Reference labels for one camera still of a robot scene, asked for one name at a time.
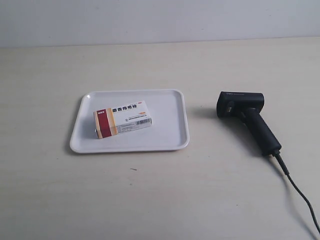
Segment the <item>white red medicine box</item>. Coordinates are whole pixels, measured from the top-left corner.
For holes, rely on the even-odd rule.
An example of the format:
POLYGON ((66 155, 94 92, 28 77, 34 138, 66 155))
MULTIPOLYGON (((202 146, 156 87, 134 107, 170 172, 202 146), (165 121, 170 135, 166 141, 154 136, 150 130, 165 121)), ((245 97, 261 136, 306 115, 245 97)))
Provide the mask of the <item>white red medicine box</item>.
POLYGON ((100 109, 93 115, 99 139, 152 126, 152 117, 144 101, 100 109))

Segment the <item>black handheld barcode scanner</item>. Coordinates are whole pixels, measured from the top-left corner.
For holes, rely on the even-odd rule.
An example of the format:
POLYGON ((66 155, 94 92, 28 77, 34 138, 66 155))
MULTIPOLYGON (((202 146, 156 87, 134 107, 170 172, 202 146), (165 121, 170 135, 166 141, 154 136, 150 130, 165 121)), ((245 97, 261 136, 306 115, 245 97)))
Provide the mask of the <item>black handheld barcode scanner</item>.
POLYGON ((262 118, 265 98, 259 92, 222 91, 216 104, 219 118, 239 118, 256 141, 262 155, 278 155, 281 144, 262 118))

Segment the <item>white plastic tray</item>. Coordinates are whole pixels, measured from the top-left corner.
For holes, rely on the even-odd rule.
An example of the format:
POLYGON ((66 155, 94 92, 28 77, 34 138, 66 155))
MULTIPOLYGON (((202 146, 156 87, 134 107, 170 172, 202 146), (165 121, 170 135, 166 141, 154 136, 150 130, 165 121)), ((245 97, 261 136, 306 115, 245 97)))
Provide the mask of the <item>white plastic tray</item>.
POLYGON ((93 91, 80 103, 70 148, 78 154, 175 151, 190 141, 184 95, 177 89, 93 91), (99 139, 94 111, 145 101, 152 125, 99 139))

